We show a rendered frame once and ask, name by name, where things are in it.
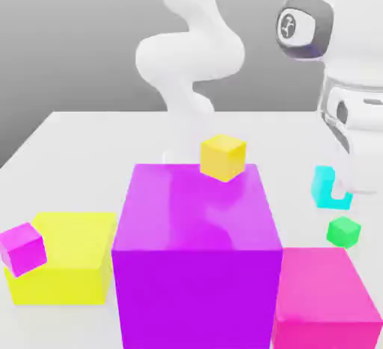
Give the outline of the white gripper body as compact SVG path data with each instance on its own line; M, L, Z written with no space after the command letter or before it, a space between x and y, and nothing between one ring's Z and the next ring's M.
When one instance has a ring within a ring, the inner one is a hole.
M329 120L322 122L331 143L335 175L347 179L351 194L383 191L383 123L353 129Z

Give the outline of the small green cube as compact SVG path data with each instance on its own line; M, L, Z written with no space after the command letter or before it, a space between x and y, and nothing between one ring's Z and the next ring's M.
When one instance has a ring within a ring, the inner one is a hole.
M361 225L348 217L338 217L329 222L326 239L337 247L350 248L357 244Z

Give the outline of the small orange-yellow cube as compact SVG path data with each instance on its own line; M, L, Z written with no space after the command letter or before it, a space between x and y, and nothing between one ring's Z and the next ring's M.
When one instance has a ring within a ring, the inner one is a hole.
M229 135L215 135L200 145L200 171L229 182L245 170L246 142Z

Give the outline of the large purple box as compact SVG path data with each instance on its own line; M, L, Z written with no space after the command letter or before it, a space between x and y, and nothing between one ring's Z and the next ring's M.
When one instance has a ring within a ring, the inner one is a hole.
M135 165L111 254L123 349L269 349L283 250L255 164Z

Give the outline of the small cyan cube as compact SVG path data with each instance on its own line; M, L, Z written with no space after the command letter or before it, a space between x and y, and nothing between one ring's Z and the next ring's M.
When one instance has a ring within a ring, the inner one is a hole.
M311 184L311 195L318 208L350 210L353 194L346 192L342 199L334 199L331 195L335 181L335 171L331 166L315 167Z

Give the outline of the large yellow box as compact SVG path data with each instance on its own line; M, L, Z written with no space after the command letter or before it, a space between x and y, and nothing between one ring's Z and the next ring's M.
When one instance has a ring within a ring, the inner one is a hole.
M103 305L111 283L114 212L40 212L32 226L42 235L47 263L20 277L4 271L13 303Z

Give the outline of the large pink box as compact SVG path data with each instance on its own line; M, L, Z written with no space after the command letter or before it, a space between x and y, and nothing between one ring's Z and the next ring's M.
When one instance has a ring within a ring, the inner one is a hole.
M382 328L343 248L284 249L273 349L375 349Z

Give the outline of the small magenta cube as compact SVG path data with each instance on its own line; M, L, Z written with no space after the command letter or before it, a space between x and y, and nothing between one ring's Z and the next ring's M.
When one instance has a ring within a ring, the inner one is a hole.
M47 263L43 236L23 223L0 233L0 257L15 277Z

